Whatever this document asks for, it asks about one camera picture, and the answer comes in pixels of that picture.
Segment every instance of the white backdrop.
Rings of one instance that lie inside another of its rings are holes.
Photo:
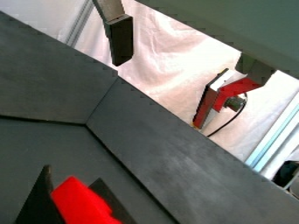
[[[60,41],[65,40],[83,0],[0,0],[0,10]],[[76,49],[108,64],[119,75],[187,123],[204,86],[225,67],[233,68],[240,52],[135,0],[123,0],[135,18],[135,56],[120,67],[111,64],[108,39],[93,9]],[[248,93],[239,118],[211,137],[244,161],[299,91],[299,80],[276,72],[265,86]],[[235,112],[223,109],[203,134],[209,134]]]

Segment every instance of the dark gray panel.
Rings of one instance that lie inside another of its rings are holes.
[[[299,79],[297,0],[136,1]]]
[[[69,175],[87,185],[101,178],[136,223],[173,224],[84,127],[0,119],[0,136],[1,224],[13,223],[47,164],[55,187]]]
[[[117,72],[0,12],[0,115],[85,123]]]
[[[88,127],[180,223],[297,223],[299,202],[120,78]]]

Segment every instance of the red block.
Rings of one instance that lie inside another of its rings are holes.
[[[121,224],[111,216],[107,202],[76,178],[69,177],[51,197],[67,224]]]

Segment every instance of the black cable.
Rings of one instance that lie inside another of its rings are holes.
[[[248,103],[248,94],[247,93],[244,93],[244,96],[247,97],[247,99],[245,99],[245,102],[244,102],[244,104],[243,104],[243,106],[241,106],[241,109],[237,111],[237,113],[232,116],[232,118],[213,131],[213,132],[211,132],[208,135],[207,135],[207,137],[211,137],[211,136],[213,136],[236,118],[237,118],[237,116],[239,116],[239,114],[241,113],[241,111],[243,111],[243,109],[244,109],[244,107],[247,106],[247,103]]]

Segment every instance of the gray table surface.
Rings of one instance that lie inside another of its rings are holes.
[[[88,127],[180,223],[297,223],[299,201],[120,78]]]
[[[0,12],[0,114],[85,123],[117,71]]]
[[[135,178],[83,126],[0,119],[0,223],[12,224],[44,165],[56,187],[73,175],[101,178],[135,221],[173,224]]]

